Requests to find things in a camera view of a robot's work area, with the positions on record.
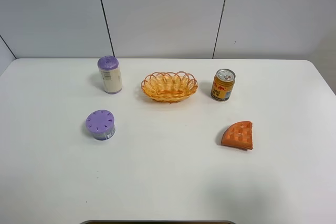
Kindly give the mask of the orange waffle slice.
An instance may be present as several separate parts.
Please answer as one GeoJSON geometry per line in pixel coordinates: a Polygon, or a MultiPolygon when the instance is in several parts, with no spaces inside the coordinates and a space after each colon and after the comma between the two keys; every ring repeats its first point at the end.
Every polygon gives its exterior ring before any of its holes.
{"type": "Polygon", "coordinates": [[[234,123],[224,132],[221,145],[241,150],[253,149],[253,124],[251,121],[234,123]]]}

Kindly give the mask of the orange woven basket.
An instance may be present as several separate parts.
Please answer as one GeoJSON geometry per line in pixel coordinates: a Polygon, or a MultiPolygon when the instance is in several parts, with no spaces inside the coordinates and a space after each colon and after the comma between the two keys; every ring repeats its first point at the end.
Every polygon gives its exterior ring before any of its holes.
{"type": "Polygon", "coordinates": [[[177,103],[196,93],[198,82],[191,73],[154,72],[141,82],[142,92],[157,102],[177,103]]]}

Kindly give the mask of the gold energy drink can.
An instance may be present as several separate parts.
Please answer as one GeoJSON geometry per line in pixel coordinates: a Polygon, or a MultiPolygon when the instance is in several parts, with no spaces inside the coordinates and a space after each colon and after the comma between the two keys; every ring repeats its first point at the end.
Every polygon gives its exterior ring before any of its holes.
{"type": "Polygon", "coordinates": [[[236,75],[230,69],[219,69],[214,76],[211,96],[217,101],[227,101],[230,98],[236,75]]]}

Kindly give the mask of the tall purple-capped white canister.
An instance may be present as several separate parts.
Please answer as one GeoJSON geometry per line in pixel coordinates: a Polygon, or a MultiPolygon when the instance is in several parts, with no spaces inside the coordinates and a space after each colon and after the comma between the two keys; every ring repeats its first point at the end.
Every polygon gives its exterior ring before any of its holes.
{"type": "Polygon", "coordinates": [[[104,90],[108,94],[116,94],[122,90],[122,78],[119,62],[114,56],[104,56],[98,60],[104,90]]]}

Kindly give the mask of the short purple round container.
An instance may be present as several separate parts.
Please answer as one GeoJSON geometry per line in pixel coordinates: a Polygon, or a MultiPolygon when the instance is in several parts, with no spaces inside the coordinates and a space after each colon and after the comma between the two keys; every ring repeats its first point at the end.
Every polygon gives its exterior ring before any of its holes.
{"type": "Polygon", "coordinates": [[[85,121],[86,129],[99,141],[113,137],[116,131],[114,116],[108,110],[97,110],[89,114],[85,121]]]}

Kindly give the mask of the dark robot head edge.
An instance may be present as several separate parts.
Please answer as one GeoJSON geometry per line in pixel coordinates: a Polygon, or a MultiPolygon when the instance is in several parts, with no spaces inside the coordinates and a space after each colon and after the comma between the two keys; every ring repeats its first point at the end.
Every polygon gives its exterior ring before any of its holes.
{"type": "Polygon", "coordinates": [[[81,224],[235,224],[231,221],[187,221],[187,220],[174,220],[174,221],[165,221],[165,220],[88,220],[84,221],[81,224]]]}

